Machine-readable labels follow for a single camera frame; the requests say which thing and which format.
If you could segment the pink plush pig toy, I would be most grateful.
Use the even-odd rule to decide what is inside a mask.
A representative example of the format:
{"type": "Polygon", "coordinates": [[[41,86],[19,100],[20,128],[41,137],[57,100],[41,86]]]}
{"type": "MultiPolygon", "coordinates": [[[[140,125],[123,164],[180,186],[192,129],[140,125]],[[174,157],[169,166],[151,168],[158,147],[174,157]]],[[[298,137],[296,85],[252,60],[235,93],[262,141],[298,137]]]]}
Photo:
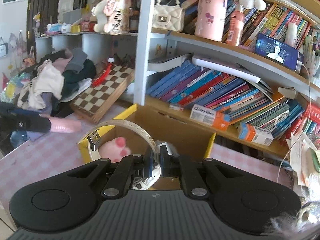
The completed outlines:
{"type": "Polygon", "coordinates": [[[98,148],[98,151],[102,158],[110,159],[111,163],[118,163],[124,157],[131,155],[131,150],[126,146],[124,137],[117,137],[104,143],[98,148]]]}

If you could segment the yellow cardboard box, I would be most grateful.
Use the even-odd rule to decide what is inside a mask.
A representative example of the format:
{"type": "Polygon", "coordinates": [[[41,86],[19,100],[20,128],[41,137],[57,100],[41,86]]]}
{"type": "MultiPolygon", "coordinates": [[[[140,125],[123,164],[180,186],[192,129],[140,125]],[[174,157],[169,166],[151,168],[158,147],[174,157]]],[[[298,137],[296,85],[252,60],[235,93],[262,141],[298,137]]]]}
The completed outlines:
{"type": "MultiPolygon", "coordinates": [[[[102,129],[99,131],[99,134],[101,135],[102,140],[106,136],[102,133],[103,128],[104,127],[102,127],[102,129]]],[[[86,144],[86,150],[88,152],[87,139],[82,137],[82,139],[79,141],[79,144],[80,145],[86,144]]],[[[151,150],[151,148],[148,145],[148,149],[146,150],[146,152],[150,151],[150,150],[151,150]]],[[[111,163],[110,159],[108,159],[108,158],[101,158],[101,159],[94,160],[94,161],[91,160],[86,165],[81,166],[79,168],[80,173],[84,173],[85,171],[89,171],[89,174],[87,177],[82,178],[81,181],[78,183],[78,185],[80,186],[80,189],[82,189],[85,193],[98,194],[102,198],[104,198],[101,195],[101,192],[102,192],[104,186],[106,185],[107,181],[109,180],[110,176],[114,172],[116,166],[117,166],[117,163],[111,163]]],[[[197,169],[198,169],[202,179],[204,180],[204,182],[209,190],[209,194],[212,193],[214,188],[211,185],[210,180],[212,178],[212,174],[215,169],[213,159],[212,158],[202,158],[201,161],[199,163],[197,163],[197,169]]],[[[133,188],[131,188],[129,191],[139,192],[139,193],[142,193],[142,192],[153,193],[154,192],[154,190],[152,188],[150,188],[148,190],[134,190],[133,188]]]]}

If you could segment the pile of clothes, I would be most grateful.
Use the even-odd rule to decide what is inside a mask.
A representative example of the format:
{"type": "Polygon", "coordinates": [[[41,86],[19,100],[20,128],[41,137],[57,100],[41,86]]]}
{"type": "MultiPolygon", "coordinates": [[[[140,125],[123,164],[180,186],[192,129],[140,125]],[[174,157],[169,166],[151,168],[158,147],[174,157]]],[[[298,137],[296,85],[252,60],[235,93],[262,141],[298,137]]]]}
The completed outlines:
{"type": "Polygon", "coordinates": [[[1,92],[1,103],[46,114],[82,93],[97,74],[94,62],[81,48],[47,54],[39,63],[26,58],[24,66],[1,92]]]}

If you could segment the wooden chess board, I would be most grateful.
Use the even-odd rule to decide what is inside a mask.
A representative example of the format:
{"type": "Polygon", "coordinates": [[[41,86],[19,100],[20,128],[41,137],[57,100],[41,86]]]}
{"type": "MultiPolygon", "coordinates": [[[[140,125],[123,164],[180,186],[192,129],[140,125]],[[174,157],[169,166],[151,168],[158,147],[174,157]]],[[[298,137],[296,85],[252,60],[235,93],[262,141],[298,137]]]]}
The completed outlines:
{"type": "Polygon", "coordinates": [[[110,72],[97,86],[91,85],[70,104],[78,115],[97,124],[125,92],[135,77],[135,70],[111,65],[110,72]]]}

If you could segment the orange white medicine box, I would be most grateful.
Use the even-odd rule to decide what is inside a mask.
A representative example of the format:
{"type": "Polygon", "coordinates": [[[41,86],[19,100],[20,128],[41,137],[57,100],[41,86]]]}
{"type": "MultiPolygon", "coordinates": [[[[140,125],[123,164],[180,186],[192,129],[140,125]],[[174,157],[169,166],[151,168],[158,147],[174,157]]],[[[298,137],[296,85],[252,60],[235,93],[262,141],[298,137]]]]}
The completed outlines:
{"type": "Polygon", "coordinates": [[[193,106],[190,118],[222,131],[226,131],[230,124],[230,116],[197,104],[193,106]]]}

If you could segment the row of leaning books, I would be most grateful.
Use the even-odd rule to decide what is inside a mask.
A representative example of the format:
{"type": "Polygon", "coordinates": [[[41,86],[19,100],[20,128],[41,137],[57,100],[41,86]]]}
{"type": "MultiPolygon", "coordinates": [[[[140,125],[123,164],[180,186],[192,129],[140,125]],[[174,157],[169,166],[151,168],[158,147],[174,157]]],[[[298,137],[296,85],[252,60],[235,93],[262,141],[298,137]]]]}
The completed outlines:
{"type": "Polygon", "coordinates": [[[265,129],[279,139],[303,114],[297,100],[278,99],[263,83],[249,82],[217,70],[201,68],[190,60],[156,75],[147,95],[183,109],[194,105],[221,112],[229,124],[265,129]]]}

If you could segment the stack of papers and books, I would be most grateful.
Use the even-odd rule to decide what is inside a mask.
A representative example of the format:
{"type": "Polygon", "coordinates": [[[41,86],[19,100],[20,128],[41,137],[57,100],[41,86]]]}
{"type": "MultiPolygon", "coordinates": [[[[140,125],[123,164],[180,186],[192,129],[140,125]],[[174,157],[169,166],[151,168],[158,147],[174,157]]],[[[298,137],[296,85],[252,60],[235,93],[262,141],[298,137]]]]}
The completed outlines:
{"type": "Polygon", "coordinates": [[[309,103],[285,139],[291,149],[293,190],[307,202],[319,201],[319,107],[309,103]]]}

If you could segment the white plush cat figure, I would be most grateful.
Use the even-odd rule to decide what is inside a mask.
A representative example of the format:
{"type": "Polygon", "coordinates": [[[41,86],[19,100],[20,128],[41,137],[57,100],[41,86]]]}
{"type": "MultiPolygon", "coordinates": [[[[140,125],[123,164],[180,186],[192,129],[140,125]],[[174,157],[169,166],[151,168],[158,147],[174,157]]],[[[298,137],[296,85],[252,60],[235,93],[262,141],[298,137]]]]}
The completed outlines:
{"type": "Polygon", "coordinates": [[[92,8],[97,23],[93,30],[100,34],[122,35],[130,32],[131,0],[101,0],[92,8]]]}

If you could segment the cream quilted handbag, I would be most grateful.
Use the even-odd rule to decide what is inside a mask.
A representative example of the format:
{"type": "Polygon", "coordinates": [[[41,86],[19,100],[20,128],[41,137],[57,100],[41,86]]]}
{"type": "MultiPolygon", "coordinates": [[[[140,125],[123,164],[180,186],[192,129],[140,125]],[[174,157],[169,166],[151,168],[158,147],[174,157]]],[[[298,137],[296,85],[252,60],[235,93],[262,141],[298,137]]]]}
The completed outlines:
{"type": "Polygon", "coordinates": [[[152,17],[152,28],[181,32],[184,28],[184,9],[180,0],[175,5],[161,5],[163,0],[156,0],[152,17]]]}

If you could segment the phone playing video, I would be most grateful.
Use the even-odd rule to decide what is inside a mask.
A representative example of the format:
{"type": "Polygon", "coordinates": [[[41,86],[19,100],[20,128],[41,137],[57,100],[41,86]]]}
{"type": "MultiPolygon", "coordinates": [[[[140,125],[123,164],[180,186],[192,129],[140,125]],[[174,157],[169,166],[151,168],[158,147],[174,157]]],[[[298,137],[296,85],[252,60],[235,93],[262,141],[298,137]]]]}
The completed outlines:
{"type": "Polygon", "coordinates": [[[259,33],[254,52],[294,71],[300,72],[301,53],[294,47],[259,33]]]}

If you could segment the pink cup on shelf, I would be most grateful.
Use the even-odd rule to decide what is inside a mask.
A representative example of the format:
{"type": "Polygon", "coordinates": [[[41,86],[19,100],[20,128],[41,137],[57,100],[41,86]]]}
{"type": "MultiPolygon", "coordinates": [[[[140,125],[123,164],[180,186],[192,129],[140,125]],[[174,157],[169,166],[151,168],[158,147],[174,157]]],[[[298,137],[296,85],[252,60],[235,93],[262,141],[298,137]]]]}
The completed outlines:
{"type": "Polygon", "coordinates": [[[199,0],[195,36],[221,42],[228,0],[199,0]]]}

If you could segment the white bookshelf frame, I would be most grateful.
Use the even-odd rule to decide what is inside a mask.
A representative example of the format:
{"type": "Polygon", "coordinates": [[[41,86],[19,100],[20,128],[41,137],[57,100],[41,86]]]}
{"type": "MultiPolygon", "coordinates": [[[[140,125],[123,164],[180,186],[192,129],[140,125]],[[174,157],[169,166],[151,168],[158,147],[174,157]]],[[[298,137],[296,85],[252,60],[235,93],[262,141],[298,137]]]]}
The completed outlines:
{"type": "Polygon", "coordinates": [[[68,33],[56,36],[39,37],[36,42],[36,56],[40,60],[51,52],[64,48],[80,47],[88,58],[102,69],[102,61],[113,54],[135,58],[135,79],[121,96],[122,101],[147,104],[159,108],[161,103],[145,96],[146,85],[155,79],[156,72],[148,68],[148,61],[164,57],[173,57],[182,53],[195,53],[213,57],[229,63],[238,63],[257,74],[274,90],[278,87],[295,88],[300,96],[319,104],[319,87],[310,84],[299,74],[240,47],[208,40],[194,35],[164,30],[142,30],[125,35],[101,35],[98,33],[68,33]]]}

